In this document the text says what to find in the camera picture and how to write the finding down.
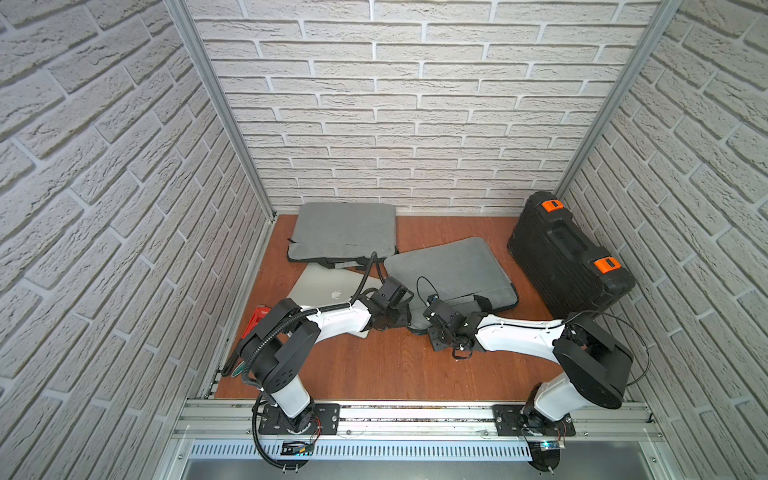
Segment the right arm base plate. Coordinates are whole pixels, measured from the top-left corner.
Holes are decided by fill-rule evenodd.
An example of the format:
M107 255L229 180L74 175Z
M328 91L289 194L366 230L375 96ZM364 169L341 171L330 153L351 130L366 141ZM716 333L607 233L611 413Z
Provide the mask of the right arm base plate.
M559 421L549 420L523 404L491 406L494 425L500 437L573 437L576 435L569 414Z

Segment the silver apple laptop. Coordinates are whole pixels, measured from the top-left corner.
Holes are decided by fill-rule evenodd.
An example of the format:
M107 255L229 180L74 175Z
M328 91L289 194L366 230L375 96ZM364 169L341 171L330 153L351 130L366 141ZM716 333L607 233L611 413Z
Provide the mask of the silver apple laptop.
M323 307L347 302L353 296L363 277L362 273L347 269L327 269L318 264L309 264L301 274L290 291L288 298L302 307ZM378 289L381 281L369 276L363 290L366 288ZM359 327L320 327L321 334L317 342L348 333L349 335L365 339L368 331L361 331Z

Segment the grey laptop sleeve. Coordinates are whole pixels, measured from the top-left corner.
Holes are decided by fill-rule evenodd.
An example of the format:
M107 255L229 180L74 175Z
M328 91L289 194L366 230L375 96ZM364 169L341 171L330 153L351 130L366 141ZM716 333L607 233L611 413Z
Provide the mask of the grey laptop sleeve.
M416 335L426 334L430 327L424 312L427 297L433 294L463 316L495 314L519 303L514 284L479 237L396 254L384 266L414 293L408 329Z

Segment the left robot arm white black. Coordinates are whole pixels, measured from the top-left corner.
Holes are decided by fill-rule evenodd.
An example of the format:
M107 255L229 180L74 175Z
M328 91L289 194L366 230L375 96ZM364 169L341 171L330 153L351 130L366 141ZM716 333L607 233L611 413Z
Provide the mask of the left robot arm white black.
M315 412L299 372L315 344L342 334L405 327L412 298L408 291L389 298L371 289L353 302L322 307L302 307L286 298L241 339L227 366L240 359L241 381L280 409L285 429L302 433Z

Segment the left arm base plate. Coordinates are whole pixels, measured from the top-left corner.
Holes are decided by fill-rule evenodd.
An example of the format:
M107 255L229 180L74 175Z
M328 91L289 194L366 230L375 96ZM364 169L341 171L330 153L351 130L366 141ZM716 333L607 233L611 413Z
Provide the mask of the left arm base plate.
M259 416L260 435L335 435L338 431L341 405L311 403L296 417L288 417L279 406L266 404Z

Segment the grey zippered laptop bag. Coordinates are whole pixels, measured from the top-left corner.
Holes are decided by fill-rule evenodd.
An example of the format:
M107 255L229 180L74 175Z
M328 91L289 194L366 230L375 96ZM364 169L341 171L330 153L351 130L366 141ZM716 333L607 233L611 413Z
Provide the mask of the grey zippered laptop bag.
M398 252L394 206L314 202L299 208L287 258L326 268L363 267L373 252L380 261Z

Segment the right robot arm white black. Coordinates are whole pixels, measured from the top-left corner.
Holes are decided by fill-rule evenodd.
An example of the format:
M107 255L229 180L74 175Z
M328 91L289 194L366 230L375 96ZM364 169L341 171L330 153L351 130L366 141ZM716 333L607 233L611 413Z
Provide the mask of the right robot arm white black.
M483 313L464 316L432 305L423 315L430 336L454 354L509 351L561 367L561 374L534 388L520 412L521 425L531 431L544 433L589 405L609 410L622 406L633 354L587 314L541 322Z

